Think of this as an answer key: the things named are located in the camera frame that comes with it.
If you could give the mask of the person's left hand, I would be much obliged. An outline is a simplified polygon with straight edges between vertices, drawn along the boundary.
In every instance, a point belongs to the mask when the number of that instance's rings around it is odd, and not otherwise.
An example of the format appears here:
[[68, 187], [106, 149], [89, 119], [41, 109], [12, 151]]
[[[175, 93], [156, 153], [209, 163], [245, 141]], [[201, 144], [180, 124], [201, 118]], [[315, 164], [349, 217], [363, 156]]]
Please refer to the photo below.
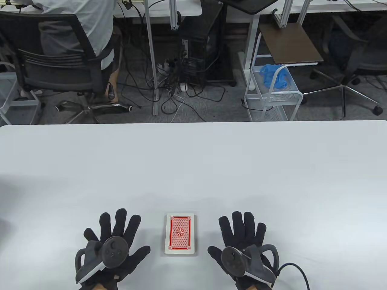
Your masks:
[[[127, 210], [121, 208], [115, 214], [115, 226], [112, 229], [110, 214], [104, 212], [99, 218], [100, 238], [97, 238], [91, 228], [86, 228], [83, 236], [87, 241], [106, 242], [112, 236], [122, 237], [130, 248], [134, 237], [141, 223], [141, 217], [138, 214], [131, 216], [127, 226], [125, 226]], [[86, 282], [81, 284], [82, 290], [117, 290], [118, 282], [123, 281], [128, 275], [137, 268], [139, 263], [150, 253], [150, 246], [142, 246], [133, 255], [128, 255], [125, 261], [113, 269], [104, 269], [91, 276]]]

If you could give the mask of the person's right hand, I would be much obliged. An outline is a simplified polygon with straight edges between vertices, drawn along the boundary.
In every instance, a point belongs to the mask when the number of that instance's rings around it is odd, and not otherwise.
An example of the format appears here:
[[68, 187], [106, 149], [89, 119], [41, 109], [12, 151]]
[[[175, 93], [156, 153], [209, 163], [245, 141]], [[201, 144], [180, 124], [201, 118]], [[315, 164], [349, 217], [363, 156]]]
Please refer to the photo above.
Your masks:
[[215, 246], [209, 246], [207, 251], [237, 289], [271, 289], [278, 276], [279, 254], [274, 245], [263, 243], [266, 225], [256, 225], [251, 212], [235, 211], [232, 224], [222, 216], [219, 226], [226, 252]]

